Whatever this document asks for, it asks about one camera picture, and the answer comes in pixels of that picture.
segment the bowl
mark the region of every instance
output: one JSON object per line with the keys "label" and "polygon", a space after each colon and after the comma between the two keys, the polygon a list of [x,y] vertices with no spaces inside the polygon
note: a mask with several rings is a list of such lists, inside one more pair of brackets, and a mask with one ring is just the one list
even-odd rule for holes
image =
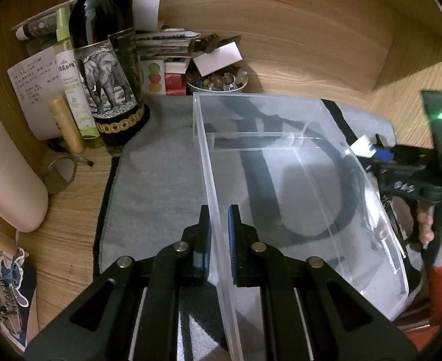
{"label": "bowl", "polygon": [[233,94],[235,92],[242,92],[244,91],[244,88],[246,87],[246,85],[248,84],[248,82],[246,81],[242,86],[240,86],[238,89],[233,89],[231,91],[210,91],[209,89],[202,89],[202,88],[198,88],[197,86],[193,86],[192,84],[186,83],[189,87],[189,91],[191,92],[191,94],[193,94],[194,92],[219,92],[219,93],[225,93],[225,94]]}

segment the person's hand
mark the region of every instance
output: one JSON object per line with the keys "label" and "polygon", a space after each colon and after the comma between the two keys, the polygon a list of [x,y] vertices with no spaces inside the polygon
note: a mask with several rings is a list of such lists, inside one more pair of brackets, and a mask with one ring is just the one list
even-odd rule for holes
{"label": "person's hand", "polygon": [[418,222],[419,241],[422,245],[428,245],[434,239],[434,233],[431,230],[433,216],[429,214],[429,205],[426,203],[418,203]]}

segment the round mirror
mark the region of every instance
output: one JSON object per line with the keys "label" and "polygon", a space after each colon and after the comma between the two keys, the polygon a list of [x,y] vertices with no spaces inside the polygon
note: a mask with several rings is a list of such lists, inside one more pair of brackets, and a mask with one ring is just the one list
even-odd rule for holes
{"label": "round mirror", "polygon": [[64,191],[74,180],[76,162],[70,157],[61,157],[54,160],[47,167],[47,171],[42,181],[47,187],[49,194],[58,194]]}

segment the pink sticky note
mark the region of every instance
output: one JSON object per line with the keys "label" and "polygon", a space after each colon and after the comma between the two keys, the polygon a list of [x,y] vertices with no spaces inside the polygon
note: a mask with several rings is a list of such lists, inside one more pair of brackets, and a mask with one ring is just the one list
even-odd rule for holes
{"label": "pink sticky note", "polygon": [[241,53],[236,46],[236,42],[214,49],[211,54],[206,53],[193,58],[199,73],[203,77],[241,60]]}

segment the beige rounded object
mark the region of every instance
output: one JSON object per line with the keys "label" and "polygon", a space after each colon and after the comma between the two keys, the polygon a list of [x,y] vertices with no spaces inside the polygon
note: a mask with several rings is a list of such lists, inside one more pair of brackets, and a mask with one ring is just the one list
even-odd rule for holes
{"label": "beige rounded object", "polygon": [[0,216],[21,232],[44,220],[47,189],[22,157],[0,121]]}

